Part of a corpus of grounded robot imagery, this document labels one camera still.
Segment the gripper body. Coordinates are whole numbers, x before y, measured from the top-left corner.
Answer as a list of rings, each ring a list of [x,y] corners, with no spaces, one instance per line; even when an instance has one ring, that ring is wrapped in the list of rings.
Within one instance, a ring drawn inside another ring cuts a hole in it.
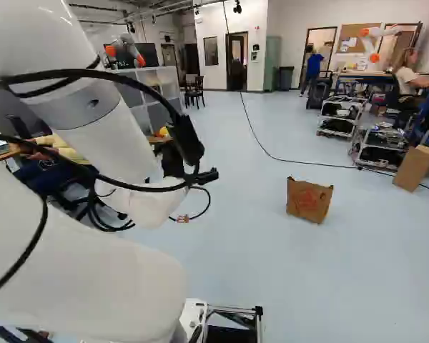
[[[184,164],[199,171],[204,146],[199,140],[189,116],[177,117],[175,124],[166,126],[171,140],[162,145],[162,169],[165,177],[185,178]]]

